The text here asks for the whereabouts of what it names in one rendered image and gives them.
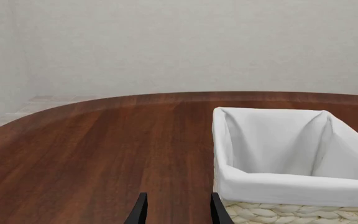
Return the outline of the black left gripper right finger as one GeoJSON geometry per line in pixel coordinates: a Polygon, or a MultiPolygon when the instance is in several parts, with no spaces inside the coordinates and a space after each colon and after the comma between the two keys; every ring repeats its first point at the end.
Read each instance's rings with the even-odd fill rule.
{"type": "Polygon", "coordinates": [[[210,210],[213,224],[232,224],[232,220],[216,192],[211,194],[210,210]]]}

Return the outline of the woven basket with white liner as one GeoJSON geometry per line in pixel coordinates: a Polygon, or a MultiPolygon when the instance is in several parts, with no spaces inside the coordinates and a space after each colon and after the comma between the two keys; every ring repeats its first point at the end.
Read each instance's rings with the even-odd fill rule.
{"type": "Polygon", "coordinates": [[[216,108],[212,132],[232,224],[358,224],[358,132],[330,112],[216,108]]]}

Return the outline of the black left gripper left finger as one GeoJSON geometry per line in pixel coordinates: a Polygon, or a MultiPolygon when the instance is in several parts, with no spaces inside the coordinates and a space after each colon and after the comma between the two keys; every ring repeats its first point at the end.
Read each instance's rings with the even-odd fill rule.
{"type": "Polygon", "coordinates": [[[147,193],[141,192],[125,224],[145,224],[147,219],[147,193]]]}

